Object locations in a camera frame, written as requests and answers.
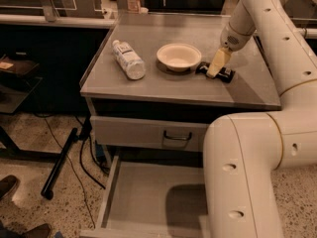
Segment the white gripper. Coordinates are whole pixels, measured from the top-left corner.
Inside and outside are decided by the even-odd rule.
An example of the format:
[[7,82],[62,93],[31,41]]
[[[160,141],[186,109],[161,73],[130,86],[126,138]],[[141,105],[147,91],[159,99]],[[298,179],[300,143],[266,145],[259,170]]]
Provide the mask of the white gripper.
[[247,24],[227,23],[220,36],[220,48],[212,59],[206,75],[214,78],[228,63],[232,52],[242,49],[252,35],[252,27]]

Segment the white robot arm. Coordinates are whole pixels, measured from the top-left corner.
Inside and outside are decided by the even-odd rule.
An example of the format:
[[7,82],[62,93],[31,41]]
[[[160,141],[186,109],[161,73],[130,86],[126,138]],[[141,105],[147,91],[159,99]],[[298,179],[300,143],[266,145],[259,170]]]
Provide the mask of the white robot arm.
[[281,101],[207,129],[203,170],[211,238],[283,238],[271,184],[278,168],[310,165],[317,149],[317,57],[285,13],[287,0],[239,0],[209,75],[259,35]]

